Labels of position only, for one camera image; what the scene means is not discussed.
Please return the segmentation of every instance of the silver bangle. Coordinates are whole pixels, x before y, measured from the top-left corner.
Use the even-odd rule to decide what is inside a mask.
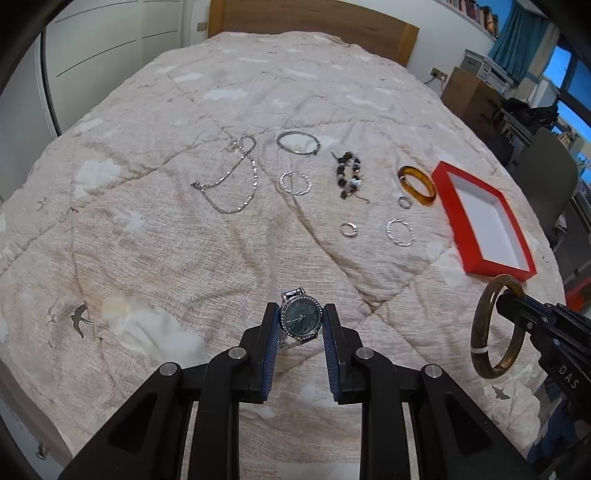
[[[316,148],[309,152],[300,152],[298,150],[294,150],[281,142],[281,139],[283,137],[287,137],[288,135],[304,135],[305,137],[310,137],[316,142]],[[295,153],[297,155],[316,155],[320,150],[320,141],[314,135],[307,134],[306,132],[300,132],[299,130],[288,130],[287,132],[281,133],[277,137],[277,145],[279,145],[279,147],[283,150],[288,151],[290,153]]]
[[[396,240],[396,239],[395,239],[395,238],[392,236],[392,229],[391,229],[391,225],[392,225],[393,223],[401,223],[401,224],[403,224],[403,225],[404,225],[404,226],[405,226],[405,227],[408,229],[408,233],[410,233],[410,237],[411,237],[411,240],[410,240],[410,242],[401,242],[401,241],[399,241],[399,240]],[[417,239],[416,235],[415,235],[415,234],[414,234],[414,232],[413,232],[413,227],[411,227],[411,226],[408,226],[408,223],[407,223],[407,222],[404,222],[403,220],[401,220],[401,219],[398,219],[398,218],[395,218],[394,220],[390,220],[390,221],[388,222],[388,224],[387,224],[387,226],[386,226],[386,233],[388,234],[388,237],[389,237],[389,238],[391,238],[392,240],[394,240],[394,243],[395,243],[396,245],[398,245],[399,247],[410,247],[410,246],[413,244],[413,242],[414,242],[414,241]]]
[[[285,182],[284,182],[283,179],[286,176],[292,175],[294,173],[297,174],[297,175],[299,175],[300,177],[302,177],[306,181],[306,183],[308,184],[308,188],[306,188],[305,191],[303,191],[303,192],[294,192],[293,190],[290,190],[289,188],[287,188],[287,186],[285,185]],[[284,189],[290,195],[305,195],[312,188],[312,182],[310,181],[310,178],[308,177],[308,175],[306,175],[305,173],[302,173],[300,171],[286,171],[281,177],[279,177],[279,184],[281,185],[281,188]]]
[[[398,204],[405,210],[408,210],[413,203],[410,201],[410,198],[401,195],[398,197]]]
[[[353,230],[351,233],[347,233],[343,230],[344,226],[350,226]],[[355,225],[354,223],[351,222],[345,222],[345,223],[341,223],[340,224],[340,232],[344,235],[344,236],[348,236],[350,238],[357,236],[357,225]]]

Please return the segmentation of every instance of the brown bangle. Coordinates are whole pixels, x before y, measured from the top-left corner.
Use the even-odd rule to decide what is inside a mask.
[[[429,196],[423,195],[422,193],[416,191],[415,188],[412,185],[410,185],[407,181],[406,175],[415,177],[423,185],[425,185],[427,190],[429,191]],[[398,170],[398,179],[400,180],[402,188],[404,188],[404,190],[406,190],[410,195],[417,199],[417,201],[422,205],[431,205],[435,201],[435,198],[437,197],[435,185],[427,176],[427,174],[423,173],[418,168],[411,167],[409,165],[402,167],[400,170]]]
[[[480,295],[474,312],[472,334],[470,335],[470,355],[474,370],[482,378],[497,378],[506,373],[517,360],[517,355],[519,355],[525,339],[525,330],[515,325],[505,355],[495,367],[491,365],[491,359],[488,357],[488,333],[491,329],[491,316],[496,299],[504,287],[511,290],[511,293],[518,299],[525,299],[523,288],[514,277],[498,275],[491,280]]]

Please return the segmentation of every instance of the blue curtain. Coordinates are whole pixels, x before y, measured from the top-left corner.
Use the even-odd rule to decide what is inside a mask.
[[[538,50],[550,21],[513,1],[511,13],[488,54],[519,83]]]

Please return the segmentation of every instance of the watch face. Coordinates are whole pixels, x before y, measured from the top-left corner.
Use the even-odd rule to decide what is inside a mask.
[[[320,304],[308,296],[289,299],[281,312],[281,324],[285,332],[301,340],[314,336],[321,320]]]

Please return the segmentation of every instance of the office chair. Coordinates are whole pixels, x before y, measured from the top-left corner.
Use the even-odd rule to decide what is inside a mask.
[[[534,209],[546,237],[554,237],[554,224],[579,179],[573,157],[550,130],[540,128],[513,166],[511,176]]]

